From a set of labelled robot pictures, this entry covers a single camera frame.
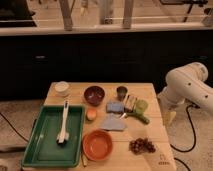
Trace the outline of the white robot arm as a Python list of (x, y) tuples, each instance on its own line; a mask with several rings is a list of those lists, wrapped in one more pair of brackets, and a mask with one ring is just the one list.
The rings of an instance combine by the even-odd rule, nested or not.
[(185, 100), (213, 114), (213, 88), (205, 84), (207, 78), (207, 67), (200, 62), (172, 69), (166, 74), (166, 86), (157, 95), (164, 125), (173, 121), (175, 109)]

